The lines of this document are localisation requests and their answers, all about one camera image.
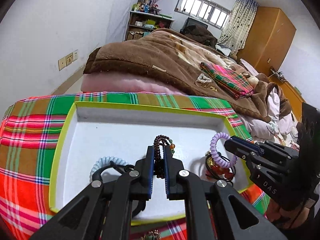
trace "metal screw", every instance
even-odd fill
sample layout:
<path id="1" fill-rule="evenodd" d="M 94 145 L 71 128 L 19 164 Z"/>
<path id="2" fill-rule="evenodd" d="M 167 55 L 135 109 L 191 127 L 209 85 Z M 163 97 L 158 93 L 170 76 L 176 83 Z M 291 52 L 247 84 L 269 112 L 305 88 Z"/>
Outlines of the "metal screw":
<path id="1" fill-rule="evenodd" d="M 225 187 L 226 185 L 227 185 L 227 182 L 222 180 L 222 179 L 217 181 L 217 186 L 218 187 Z"/>
<path id="2" fill-rule="evenodd" d="M 131 177 L 138 177 L 139 176 L 139 171 L 136 171 L 136 170 L 130 171 L 129 175 Z"/>
<path id="3" fill-rule="evenodd" d="M 91 186 L 92 187 L 100 187 L 101 186 L 101 181 L 100 180 L 94 180 L 93 182 L 91 182 Z"/>
<path id="4" fill-rule="evenodd" d="M 179 175 L 181 177 L 188 177 L 189 176 L 189 171 L 181 170 L 181 171 L 179 171 Z"/>

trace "dark jacket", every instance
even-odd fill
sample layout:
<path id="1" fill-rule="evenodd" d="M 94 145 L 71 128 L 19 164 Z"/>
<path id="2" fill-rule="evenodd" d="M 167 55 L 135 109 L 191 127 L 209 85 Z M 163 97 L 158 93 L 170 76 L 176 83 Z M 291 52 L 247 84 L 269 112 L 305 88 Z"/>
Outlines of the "dark jacket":
<path id="1" fill-rule="evenodd" d="M 203 45 L 213 47 L 215 49 L 217 38 L 214 37 L 205 27 L 200 25 L 190 25 L 183 29 L 183 35 L 197 41 Z"/>

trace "purple spiral hair tie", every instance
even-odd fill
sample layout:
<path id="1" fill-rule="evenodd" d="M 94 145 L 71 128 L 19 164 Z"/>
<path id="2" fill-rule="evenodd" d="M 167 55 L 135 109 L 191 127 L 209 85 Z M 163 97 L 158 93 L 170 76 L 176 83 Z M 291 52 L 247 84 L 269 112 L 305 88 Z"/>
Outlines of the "purple spiral hair tie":
<path id="1" fill-rule="evenodd" d="M 217 133 L 215 136 L 212 137 L 212 140 L 210 142 L 210 150 L 211 150 L 211 158 L 213 159 L 213 161 L 220 166 L 221 168 L 230 168 L 232 166 L 234 166 L 238 160 L 238 157 L 233 155 L 233 158 L 231 161 L 227 162 L 225 160 L 223 160 L 218 152 L 217 152 L 217 141 L 219 139 L 230 139 L 230 136 L 227 135 L 224 132 L 219 132 Z"/>

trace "window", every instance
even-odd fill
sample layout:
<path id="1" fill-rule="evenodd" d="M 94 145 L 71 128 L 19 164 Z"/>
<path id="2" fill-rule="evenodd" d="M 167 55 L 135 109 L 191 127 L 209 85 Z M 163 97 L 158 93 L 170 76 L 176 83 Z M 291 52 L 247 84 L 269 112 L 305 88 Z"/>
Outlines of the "window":
<path id="1" fill-rule="evenodd" d="M 218 29 L 226 25 L 231 13 L 210 0 L 179 0 L 175 11 L 197 18 Z"/>

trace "pink blanket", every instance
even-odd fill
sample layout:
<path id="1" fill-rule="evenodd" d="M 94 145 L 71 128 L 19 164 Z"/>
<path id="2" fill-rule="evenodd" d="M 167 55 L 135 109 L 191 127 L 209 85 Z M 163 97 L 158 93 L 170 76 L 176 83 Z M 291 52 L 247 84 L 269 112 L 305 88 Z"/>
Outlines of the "pink blanket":
<path id="1" fill-rule="evenodd" d="M 84 74 L 81 91 L 112 91 L 126 93 L 151 92 L 170 95 L 185 95 L 185 93 L 171 85 L 164 84 L 151 78 L 120 72 Z"/>

